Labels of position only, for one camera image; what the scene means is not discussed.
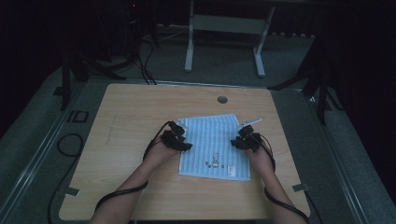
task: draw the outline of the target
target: blue striped paper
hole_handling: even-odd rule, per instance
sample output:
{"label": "blue striped paper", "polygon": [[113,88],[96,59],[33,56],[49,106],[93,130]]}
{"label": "blue striped paper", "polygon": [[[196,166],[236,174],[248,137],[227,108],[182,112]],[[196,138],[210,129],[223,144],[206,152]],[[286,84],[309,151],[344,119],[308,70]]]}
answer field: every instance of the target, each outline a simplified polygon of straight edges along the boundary
{"label": "blue striped paper", "polygon": [[193,144],[181,154],[180,175],[250,180],[248,157],[231,145],[240,129],[235,114],[186,118],[179,123],[185,126],[186,142]]}

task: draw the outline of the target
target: forearm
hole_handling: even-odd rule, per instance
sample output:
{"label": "forearm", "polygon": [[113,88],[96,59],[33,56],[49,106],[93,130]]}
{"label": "forearm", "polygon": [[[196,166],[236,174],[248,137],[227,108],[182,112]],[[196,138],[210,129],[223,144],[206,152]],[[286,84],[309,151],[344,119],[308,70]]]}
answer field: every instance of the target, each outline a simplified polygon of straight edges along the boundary
{"label": "forearm", "polygon": [[[294,206],[274,173],[262,176],[265,188],[276,200]],[[305,223],[304,219],[294,212],[270,202],[275,223]]]}
{"label": "forearm", "polygon": [[[152,173],[151,168],[142,163],[117,188],[132,189],[144,185]],[[128,223],[139,200],[141,191],[110,198],[96,210],[90,223]]]}

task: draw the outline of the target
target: dark background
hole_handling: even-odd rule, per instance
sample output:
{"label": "dark background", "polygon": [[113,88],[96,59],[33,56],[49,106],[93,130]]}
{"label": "dark background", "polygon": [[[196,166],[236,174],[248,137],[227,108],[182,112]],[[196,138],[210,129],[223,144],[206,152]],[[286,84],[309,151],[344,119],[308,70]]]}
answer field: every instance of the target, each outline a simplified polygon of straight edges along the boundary
{"label": "dark background", "polygon": [[[96,59],[123,53],[118,40],[128,43],[132,38],[131,31],[125,30],[124,3],[1,1],[0,136],[44,79],[59,68],[66,52],[78,49]],[[188,24],[189,1],[153,3],[156,22]],[[270,32],[317,37],[309,54],[327,52],[325,57],[332,64],[331,84],[395,202],[396,6],[392,1],[375,0],[340,3],[278,3]],[[237,6],[203,1],[197,10],[227,15],[233,7]],[[250,7],[238,8],[233,16],[262,16],[261,11],[251,11]]]}

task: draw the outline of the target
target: light wood surface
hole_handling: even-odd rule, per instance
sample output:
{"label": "light wood surface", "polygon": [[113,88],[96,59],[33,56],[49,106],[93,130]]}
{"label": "light wood surface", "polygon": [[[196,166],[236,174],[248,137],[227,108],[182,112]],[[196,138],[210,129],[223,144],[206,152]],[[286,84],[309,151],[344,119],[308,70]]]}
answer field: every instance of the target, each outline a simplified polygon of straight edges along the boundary
{"label": "light wood surface", "polygon": [[[228,98],[227,104],[218,102]],[[142,161],[156,132],[168,120],[234,113],[253,124],[274,151],[276,174],[294,205],[307,215],[309,207],[288,142],[268,90],[193,86],[111,84],[92,125],[60,211],[64,220],[88,220],[96,203],[114,191]],[[252,170],[251,181],[229,181],[178,175],[180,155],[166,162],[144,189],[132,219],[261,219],[270,216],[262,181]]]}

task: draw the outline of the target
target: person's left hand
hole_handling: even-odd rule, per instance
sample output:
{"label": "person's left hand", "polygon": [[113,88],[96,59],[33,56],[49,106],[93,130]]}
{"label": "person's left hand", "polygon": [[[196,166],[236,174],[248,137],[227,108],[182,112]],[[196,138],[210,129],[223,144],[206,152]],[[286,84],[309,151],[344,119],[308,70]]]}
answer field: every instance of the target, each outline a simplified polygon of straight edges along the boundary
{"label": "person's left hand", "polygon": [[163,164],[170,157],[179,153],[170,147],[166,147],[161,141],[161,137],[157,137],[154,141],[154,146],[148,151],[148,155],[143,161],[144,164],[148,165],[152,170]]}

